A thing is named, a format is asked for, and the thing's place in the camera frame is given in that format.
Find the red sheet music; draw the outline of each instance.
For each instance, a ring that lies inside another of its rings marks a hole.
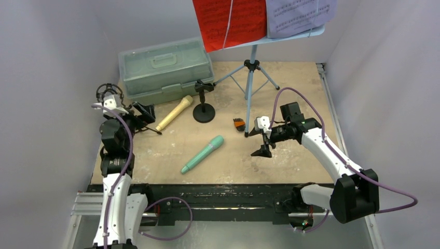
[[[223,48],[228,27],[230,0],[192,0],[207,52]],[[233,0],[225,48],[266,36],[266,1]]]

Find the light blue music stand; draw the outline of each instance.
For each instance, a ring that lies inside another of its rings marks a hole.
[[[247,100],[247,112],[246,112],[246,126],[244,129],[244,136],[247,137],[249,134],[249,118],[250,118],[250,114],[251,114],[251,98],[252,96],[258,92],[265,84],[267,84],[267,82],[271,82],[272,85],[275,87],[275,89],[279,90],[280,87],[275,83],[275,81],[272,80],[272,78],[270,78],[269,74],[263,69],[262,66],[259,65],[259,61],[256,62],[255,60],[255,56],[257,54],[257,47],[260,44],[265,44],[265,43],[272,43],[272,42],[279,42],[282,40],[293,40],[293,39],[299,39],[299,38],[304,38],[304,37],[311,37],[311,36],[317,36],[320,35],[322,33],[324,33],[325,27],[324,25],[319,26],[319,27],[315,27],[313,28],[311,31],[304,31],[302,33],[299,33],[297,35],[294,36],[290,36],[287,38],[279,38],[279,39],[269,39],[267,37],[264,37],[260,40],[256,40],[250,43],[245,43],[245,44],[240,44],[237,46],[233,46],[233,47],[229,47],[229,48],[238,48],[238,47],[244,47],[244,46],[252,46],[252,52],[251,52],[251,58],[250,60],[246,60],[244,61],[244,64],[239,66],[237,69],[235,69],[234,71],[230,72],[228,75],[224,76],[223,78],[217,80],[216,82],[214,82],[214,86],[218,85],[218,83],[220,83],[221,81],[225,80],[228,77],[231,77],[233,79],[233,81],[237,84],[237,86],[240,88],[240,90],[244,93],[244,99]],[[238,72],[239,70],[248,67],[249,72],[247,74],[247,83],[246,83],[246,89],[243,90],[243,88],[238,84],[238,82],[234,79],[234,77],[232,76],[234,73]],[[252,92],[252,83],[253,83],[253,79],[254,79],[254,70],[261,70],[261,72],[264,74],[264,76],[267,78],[267,81],[260,87],[258,88],[255,92]]]

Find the white backdrop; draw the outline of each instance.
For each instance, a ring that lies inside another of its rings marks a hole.
[[[439,10],[437,0],[363,0],[327,65],[350,156],[420,201],[376,216],[386,248],[439,248]],[[384,190],[380,201],[411,200]]]
[[[117,52],[200,36],[192,0],[91,0],[93,10]],[[324,34],[258,46],[261,61],[325,62],[353,17],[360,0],[339,0]],[[249,47],[211,53],[213,61],[244,61]]]
[[[90,181],[117,61],[84,3],[0,2],[1,248],[59,249]]]

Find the beige table surface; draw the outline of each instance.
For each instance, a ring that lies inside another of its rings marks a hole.
[[[214,62],[215,78],[228,74],[242,62]],[[326,124],[326,132],[336,143],[336,133],[328,108],[327,98],[322,86],[316,64],[313,62],[263,62],[262,66],[281,87],[293,87],[304,94],[315,106]],[[234,78],[245,88],[248,71],[242,69]],[[253,89],[256,90],[266,81],[264,75],[256,71]],[[252,97],[251,123],[258,116],[272,115],[273,102],[278,91],[272,84],[266,84]],[[232,119],[246,119],[244,94],[228,78],[219,83],[213,92],[207,93],[206,103],[214,106],[216,115],[209,123],[198,123],[193,118],[193,109],[200,103],[194,96],[192,106],[185,109],[162,132],[138,133],[134,137],[134,173],[133,183],[152,184],[239,184],[239,183],[330,183],[329,174],[318,160],[296,141],[277,143],[272,149],[272,158],[251,157],[250,154],[260,148],[262,136],[245,138],[236,131]],[[305,117],[316,117],[298,95],[284,91],[278,106],[290,102],[299,102]],[[154,128],[180,101],[156,105],[156,123]],[[277,107],[276,120],[282,120]],[[199,150],[217,135],[225,142],[222,147],[209,155],[194,169],[182,175],[181,168]],[[92,184],[102,183],[98,157]]]

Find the white sheet music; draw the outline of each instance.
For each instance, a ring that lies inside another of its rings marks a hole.
[[[267,36],[285,38],[318,27],[336,13],[337,0],[266,0]]]

